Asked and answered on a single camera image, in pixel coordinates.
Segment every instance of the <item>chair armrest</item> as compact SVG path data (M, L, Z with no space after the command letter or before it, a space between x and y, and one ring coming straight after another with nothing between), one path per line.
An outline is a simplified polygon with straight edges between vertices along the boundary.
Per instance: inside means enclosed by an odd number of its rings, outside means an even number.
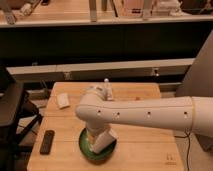
M24 85L12 83L0 99L0 127L14 123L24 95Z

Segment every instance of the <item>table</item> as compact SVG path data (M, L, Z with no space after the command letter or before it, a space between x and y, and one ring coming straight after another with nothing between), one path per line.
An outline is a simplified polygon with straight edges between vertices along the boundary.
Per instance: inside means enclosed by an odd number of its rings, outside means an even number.
M75 106L91 83L55 83L43 122L28 163L28 171L180 171L184 170L172 131L136 126L112 125L119 139L111 158L90 163L81 154L78 138L85 123L75 116ZM155 83L112 83L115 100L160 98ZM71 106L60 110L56 96L67 92ZM51 153L40 155L46 129L55 130Z

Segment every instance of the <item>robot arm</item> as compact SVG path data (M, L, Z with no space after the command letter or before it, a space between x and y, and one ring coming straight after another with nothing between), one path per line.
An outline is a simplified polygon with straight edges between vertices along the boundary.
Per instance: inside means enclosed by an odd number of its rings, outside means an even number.
M127 124L192 131L213 137L213 98L178 97L142 101L107 101L107 89L90 87L76 108L76 115L86 122L92 135L106 125Z

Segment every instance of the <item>green bowl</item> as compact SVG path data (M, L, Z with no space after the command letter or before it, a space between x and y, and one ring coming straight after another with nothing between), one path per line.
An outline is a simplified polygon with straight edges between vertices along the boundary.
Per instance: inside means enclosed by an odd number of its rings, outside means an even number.
M90 161L106 161L115 149L117 141L113 141L109 146L103 149L99 154L96 154L89 149L87 140L87 130L84 128L79 137L79 147L83 155Z

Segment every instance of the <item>black chair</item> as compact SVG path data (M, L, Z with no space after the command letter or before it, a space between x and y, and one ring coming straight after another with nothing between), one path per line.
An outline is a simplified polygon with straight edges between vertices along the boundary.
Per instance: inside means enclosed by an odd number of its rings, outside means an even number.
M20 142L42 116L29 101L23 83L16 82L5 67L0 66L0 170L13 170L15 154L31 152L32 146L20 146ZM35 116L20 132L16 133L21 118Z

